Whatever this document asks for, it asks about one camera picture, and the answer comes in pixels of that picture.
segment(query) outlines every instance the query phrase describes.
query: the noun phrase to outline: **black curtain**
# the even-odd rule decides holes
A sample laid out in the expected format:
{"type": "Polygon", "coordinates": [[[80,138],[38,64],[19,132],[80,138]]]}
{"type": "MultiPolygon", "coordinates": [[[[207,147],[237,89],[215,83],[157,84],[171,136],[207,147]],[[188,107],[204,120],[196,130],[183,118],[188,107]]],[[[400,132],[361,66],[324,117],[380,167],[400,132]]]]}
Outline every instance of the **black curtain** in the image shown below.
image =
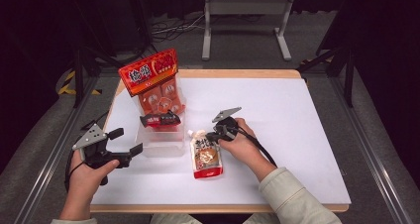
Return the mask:
{"type": "Polygon", "coordinates": [[[356,67],[382,123],[420,187],[419,0],[387,0],[356,50],[356,67]]]}
{"type": "Polygon", "coordinates": [[[0,171],[56,102],[72,51],[52,0],[0,0],[0,171]]]}

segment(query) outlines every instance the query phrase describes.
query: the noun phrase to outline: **white tabletop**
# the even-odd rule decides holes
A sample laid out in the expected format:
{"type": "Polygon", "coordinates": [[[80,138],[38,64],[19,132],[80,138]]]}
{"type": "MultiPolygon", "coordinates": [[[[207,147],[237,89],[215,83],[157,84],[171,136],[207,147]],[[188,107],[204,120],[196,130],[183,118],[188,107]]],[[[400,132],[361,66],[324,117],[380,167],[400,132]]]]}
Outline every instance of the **white tabletop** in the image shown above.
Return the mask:
{"type": "MultiPolygon", "coordinates": [[[[211,120],[220,110],[240,106],[242,110],[233,117],[246,119],[278,166],[291,170],[321,203],[351,203],[303,79],[180,78],[179,81],[186,98],[185,133],[199,129],[211,132],[214,126],[211,120]]],[[[124,89],[114,99],[105,130],[122,127],[125,135],[109,141],[108,150],[127,152],[136,145],[139,116],[133,98],[124,89]]],[[[182,157],[138,155],[129,168],[110,173],[108,184],[95,194],[92,207],[173,205],[179,212],[182,211],[179,205],[266,206],[254,174],[228,152],[222,151],[223,174],[195,179],[190,140],[186,134],[185,137],[182,157]]]]}

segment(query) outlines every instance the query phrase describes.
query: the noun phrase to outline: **sleeve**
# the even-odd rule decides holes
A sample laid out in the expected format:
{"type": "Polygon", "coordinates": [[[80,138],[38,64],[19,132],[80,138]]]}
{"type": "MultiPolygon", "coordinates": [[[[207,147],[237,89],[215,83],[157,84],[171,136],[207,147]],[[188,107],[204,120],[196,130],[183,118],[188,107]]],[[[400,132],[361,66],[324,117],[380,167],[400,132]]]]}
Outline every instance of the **sleeve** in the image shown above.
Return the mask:
{"type": "Polygon", "coordinates": [[[260,192],[281,224],[341,223],[286,168],[272,171],[260,183],[260,192]]]}
{"type": "Polygon", "coordinates": [[[57,220],[54,219],[52,224],[97,224],[98,221],[95,218],[83,220],[83,221],[64,221],[64,220],[57,220]]]}

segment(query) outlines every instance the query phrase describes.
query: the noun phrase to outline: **person's left hand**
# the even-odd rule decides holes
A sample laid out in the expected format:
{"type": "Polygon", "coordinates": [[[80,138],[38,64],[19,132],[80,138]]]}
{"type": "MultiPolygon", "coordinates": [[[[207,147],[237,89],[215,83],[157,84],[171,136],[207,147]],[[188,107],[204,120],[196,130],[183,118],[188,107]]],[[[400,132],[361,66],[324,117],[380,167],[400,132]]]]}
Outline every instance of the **person's left hand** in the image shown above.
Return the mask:
{"type": "MultiPolygon", "coordinates": [[[[81,163],[80,151],[75,151],[71,159],[73,170],[81,163]]],[[[88,165],[81,165],[70,177],[67,199],[61,211],[61,220],[86,220],[90,218],[90,202],[98,190],[102,178],[114,170],[120,162],[111,161],[101,168],[91,168],[88,165]]]]}

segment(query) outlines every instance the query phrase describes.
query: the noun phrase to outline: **snack bag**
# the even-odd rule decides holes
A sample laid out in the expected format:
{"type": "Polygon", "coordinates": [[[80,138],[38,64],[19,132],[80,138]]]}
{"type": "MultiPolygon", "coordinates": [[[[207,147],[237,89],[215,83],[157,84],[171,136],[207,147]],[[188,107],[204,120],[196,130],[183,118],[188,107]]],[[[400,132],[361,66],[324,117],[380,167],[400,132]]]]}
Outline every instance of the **snack bag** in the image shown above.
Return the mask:
{"type": "Polygon", "coordinates": [[[178,67],[174,49],[130,63],[118,72],[130,95],[138,96],[144,115],[184,111],[184,99],[176,82],[178,67]]]}
{"type": "Polygon", "coordinates": [[[217,176],[223,173],[220,147],[206,138],[206,132],[188,131],[192,137],[190,142],[192,168],[195,178],[217,176]]]}

